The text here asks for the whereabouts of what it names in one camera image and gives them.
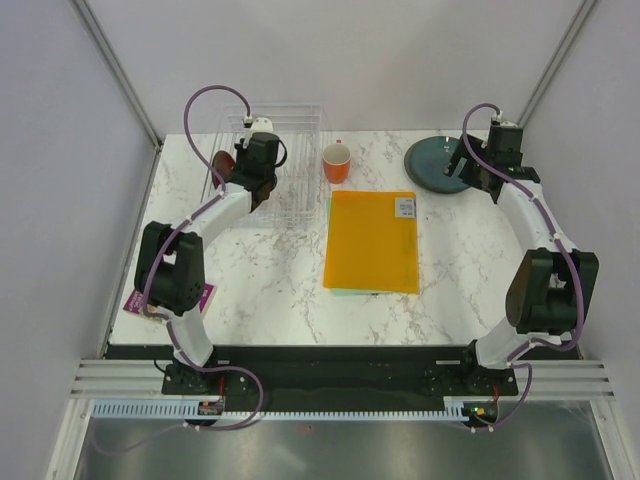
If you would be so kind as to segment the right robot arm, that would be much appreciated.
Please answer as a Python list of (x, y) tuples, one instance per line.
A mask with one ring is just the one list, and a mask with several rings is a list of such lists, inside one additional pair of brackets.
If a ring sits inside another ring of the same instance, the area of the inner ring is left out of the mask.
[(523, 252), (504, 318), (471, 344), (475, 359), (458, 368), (460, 386), (473, 394), (493, 383), (493, 369), (510, 367), (533, 348), (573, 349), (599, 270), (597, 256), (579, 250), (550, 213), (536, 170), (521, 163), (521, 141), (521, 128), (492, 121), (486, 141), (461, 135), (445, 170), (491, 196)]

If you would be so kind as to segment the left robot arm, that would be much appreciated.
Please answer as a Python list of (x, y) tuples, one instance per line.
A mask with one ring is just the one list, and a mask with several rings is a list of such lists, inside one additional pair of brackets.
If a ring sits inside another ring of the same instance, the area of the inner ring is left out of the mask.
[[(276, 187), (288, 152), (273, 133), (252, 133), (235, 145), (226, 173), (215, 171), (216, 194), (180, 224), (149, 223), (134, 284), (142, 311), (161, 320), (185, 382), (208, 393), (219, 382), (209, 363), (213, 345), (201, 319), (204, 252), (228, 227), (253, 213)], [(409, 191), (335, 191), (330, 199), (323, 285), (339, 290), (420, 291), (416, 196)]]

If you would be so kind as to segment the grey-green ceramic plate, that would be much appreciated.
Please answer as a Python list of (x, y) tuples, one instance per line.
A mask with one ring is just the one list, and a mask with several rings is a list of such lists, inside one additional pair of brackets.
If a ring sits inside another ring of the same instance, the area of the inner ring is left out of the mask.
[(436, 194), (457, 194), (469, 189), (459, 178), (445, 174), (458, 143), (457, 138), (437, 135), (411, 145), (404, 156), (404, 170), (409, 179)]

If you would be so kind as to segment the dark red floral plate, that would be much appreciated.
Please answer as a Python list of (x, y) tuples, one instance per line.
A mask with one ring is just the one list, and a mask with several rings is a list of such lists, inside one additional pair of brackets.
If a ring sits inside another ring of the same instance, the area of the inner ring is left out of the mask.
[(235, 160), (229, 152), (219, 150), (213, 156), (212, 165), (218, 175), (227, 182), (232, 176)]

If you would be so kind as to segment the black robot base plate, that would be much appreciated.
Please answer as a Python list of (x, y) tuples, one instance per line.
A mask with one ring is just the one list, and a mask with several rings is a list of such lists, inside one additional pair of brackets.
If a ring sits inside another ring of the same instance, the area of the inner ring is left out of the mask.
[(451, 397), (515, 397), (511, 370), (479, 366), (471, 349), (218, 346), (197, 372), (173, 361), (165, 395), (221, 394), (233, 410), (434, 407)]

